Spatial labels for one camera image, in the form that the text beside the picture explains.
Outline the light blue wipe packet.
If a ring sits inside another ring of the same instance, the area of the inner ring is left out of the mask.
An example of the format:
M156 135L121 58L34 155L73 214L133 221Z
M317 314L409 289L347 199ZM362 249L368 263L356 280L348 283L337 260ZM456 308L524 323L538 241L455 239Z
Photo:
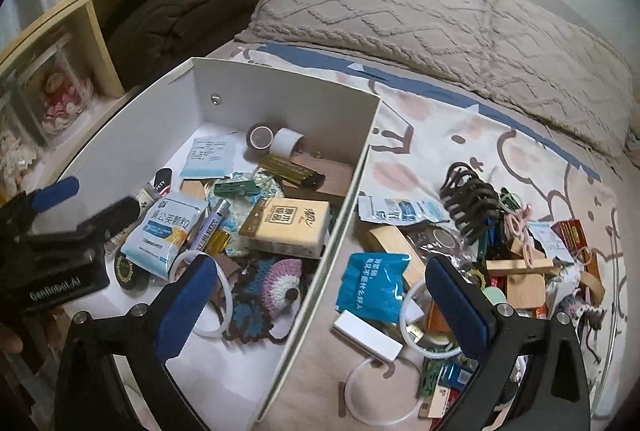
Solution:
M180 177L185 180L224 178L233 171L235 141L231 135L194 139Z

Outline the gold black lighter box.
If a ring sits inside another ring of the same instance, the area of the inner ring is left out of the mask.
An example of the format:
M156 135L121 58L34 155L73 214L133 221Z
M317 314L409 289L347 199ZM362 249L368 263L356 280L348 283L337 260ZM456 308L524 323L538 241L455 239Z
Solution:
M275 154L266 154L260 158L258 166L281 180L302 189L317 190L326 180L324 174Z

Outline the right beige textured pillow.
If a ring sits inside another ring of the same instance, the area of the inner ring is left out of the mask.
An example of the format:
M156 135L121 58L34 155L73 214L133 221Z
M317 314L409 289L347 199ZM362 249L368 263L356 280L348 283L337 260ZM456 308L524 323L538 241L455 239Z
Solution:
M619 158L634 109L625 59L597 35L529 0L486 3L478 91Z

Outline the white blue snack wrapper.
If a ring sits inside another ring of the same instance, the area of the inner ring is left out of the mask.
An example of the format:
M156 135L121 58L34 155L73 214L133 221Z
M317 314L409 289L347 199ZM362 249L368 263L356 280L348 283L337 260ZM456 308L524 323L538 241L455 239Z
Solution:
M442 205L431 198L382 198L359 196L360 220L373 224L410 226L428 223L446 223L449 215Z

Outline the brown folded blanket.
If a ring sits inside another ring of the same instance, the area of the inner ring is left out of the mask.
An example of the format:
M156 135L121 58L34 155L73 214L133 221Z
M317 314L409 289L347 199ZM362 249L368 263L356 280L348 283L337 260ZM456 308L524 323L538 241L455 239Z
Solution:
M258 0L95 0L123 88L148 86L191 57L233 40Z

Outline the red coupon packet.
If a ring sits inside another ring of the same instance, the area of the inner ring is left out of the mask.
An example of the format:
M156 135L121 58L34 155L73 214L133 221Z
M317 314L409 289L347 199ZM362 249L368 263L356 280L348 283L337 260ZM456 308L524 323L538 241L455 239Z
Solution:
M577 257L582 250L588 248L587 238L579 220L557 221L551 225L551 229L563 241L572 257Z

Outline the brown tape roll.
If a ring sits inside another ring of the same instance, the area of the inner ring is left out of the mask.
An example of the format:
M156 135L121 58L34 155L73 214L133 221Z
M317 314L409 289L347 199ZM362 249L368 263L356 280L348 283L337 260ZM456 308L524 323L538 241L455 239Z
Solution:
M254 124L246 133L246 145L255 152L268 152L273 139L273 129L263 123Z

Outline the green clip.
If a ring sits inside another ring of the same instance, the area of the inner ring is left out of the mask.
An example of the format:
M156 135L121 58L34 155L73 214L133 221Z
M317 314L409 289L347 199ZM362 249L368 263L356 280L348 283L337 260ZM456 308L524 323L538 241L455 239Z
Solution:
M254 180L232 180L214 185L214 194L218 197L255 196L259 193L260 188Z

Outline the white tape roll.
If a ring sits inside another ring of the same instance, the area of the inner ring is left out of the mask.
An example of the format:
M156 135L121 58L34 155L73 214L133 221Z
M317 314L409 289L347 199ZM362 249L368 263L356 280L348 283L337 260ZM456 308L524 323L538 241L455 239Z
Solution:
M269 148L269 154L288 159L299 151L304 145L304 136L302 133L291 130L290 128L280 128L273 135L273 140Z

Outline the wooden block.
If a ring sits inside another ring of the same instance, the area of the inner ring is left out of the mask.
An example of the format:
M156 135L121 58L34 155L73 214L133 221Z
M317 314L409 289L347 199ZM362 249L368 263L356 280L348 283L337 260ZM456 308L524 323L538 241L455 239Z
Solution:
M533 310L546 303L546 281L554 264L537 259L528 267L524 260L490 260L486 269L491 277L506 277L506 299L517 310Z

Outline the crochet purple blue coaster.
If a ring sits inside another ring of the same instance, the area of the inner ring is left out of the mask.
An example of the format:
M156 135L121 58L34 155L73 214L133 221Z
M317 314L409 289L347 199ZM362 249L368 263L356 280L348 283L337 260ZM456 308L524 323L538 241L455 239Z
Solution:
M232 316L224 339L285 344L314 279L314 262L267 255L233 279Z

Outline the purple marker pen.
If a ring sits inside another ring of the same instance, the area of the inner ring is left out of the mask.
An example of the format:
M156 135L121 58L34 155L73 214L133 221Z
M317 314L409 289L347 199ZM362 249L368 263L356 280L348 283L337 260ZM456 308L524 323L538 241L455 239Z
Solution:
M201 224L198 235L195 236L190 247L191 250L203 251L206 248L210 238L212 238L220 223L224 221L224 218L227 216L230 206L230 201L224 198L221 198L216 202L212 211L209 212L206 219Z

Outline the black hair claw clip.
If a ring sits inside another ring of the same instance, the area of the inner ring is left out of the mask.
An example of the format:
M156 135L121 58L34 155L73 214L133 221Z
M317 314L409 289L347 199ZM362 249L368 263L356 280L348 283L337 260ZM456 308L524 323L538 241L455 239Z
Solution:
M439 199L467 245L476 243L500 221L495 189L465 162L450 165Z

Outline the left beige textured pillow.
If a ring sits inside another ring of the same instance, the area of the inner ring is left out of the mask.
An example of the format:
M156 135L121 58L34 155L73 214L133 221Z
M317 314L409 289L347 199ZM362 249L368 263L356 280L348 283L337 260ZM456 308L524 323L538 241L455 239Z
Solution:
M486 0L258 0L243 42L318 45L473 83L489 54Z

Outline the wooden shelf unit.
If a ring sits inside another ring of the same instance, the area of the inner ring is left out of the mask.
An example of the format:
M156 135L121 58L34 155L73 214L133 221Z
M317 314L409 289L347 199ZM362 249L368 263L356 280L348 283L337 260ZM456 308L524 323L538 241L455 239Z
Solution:
M95 0L63 0L30 24L1 54L1 95L10 92L12 106L34 143L40 159L32 177L31 191L61 177L66 166L108 121L148 86L122 87L107 50L94 10ZM91 106L68 130L62 143L48 144L36 127L26 100L17 87L17 73L63 33L71 33L81 57L92 71L94 95Z

